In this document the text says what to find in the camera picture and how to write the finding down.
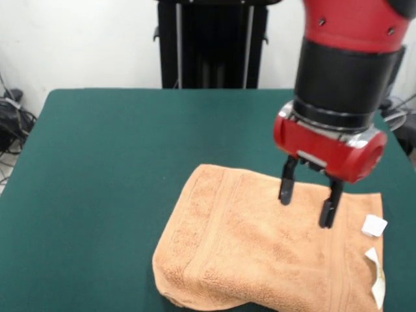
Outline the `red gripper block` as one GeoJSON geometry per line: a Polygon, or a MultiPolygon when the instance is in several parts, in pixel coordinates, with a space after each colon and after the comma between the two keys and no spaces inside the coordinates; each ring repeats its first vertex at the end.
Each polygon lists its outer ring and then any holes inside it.
{"type": "Polygon", "coordinates": [[[345,181],[355,183],[373,171],[384,152],[387,135],[371,127],[341,141],[289,120],[280,112],[274,122],[274,141],[289,155],[281,175],[279,201],[282,205],[291,202],[297,158],[319,165],[330,175],[330,195],[323,203],[318,224],[321,228],[332,228],[345,181]]]}

